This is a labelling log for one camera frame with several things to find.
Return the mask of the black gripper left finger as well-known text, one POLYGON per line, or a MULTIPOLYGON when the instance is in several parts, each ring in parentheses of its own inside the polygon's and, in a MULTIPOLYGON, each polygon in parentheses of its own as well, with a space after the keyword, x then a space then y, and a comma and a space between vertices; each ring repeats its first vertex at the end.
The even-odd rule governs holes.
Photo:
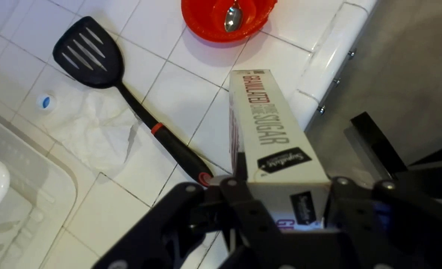
POLYGON ((248 169, 247 169, 247 159, 244 153, 236 154, 235 178, 242 184, 242 187, 247 187, 248 169))

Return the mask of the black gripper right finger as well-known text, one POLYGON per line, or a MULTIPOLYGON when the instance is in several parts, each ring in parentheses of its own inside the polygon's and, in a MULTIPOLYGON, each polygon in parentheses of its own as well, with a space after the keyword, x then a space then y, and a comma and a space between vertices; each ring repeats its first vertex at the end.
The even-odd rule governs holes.
POLYGON ((354 117, 351 124, 387 173, 406 170, 406 165, 367 112, 354 117))

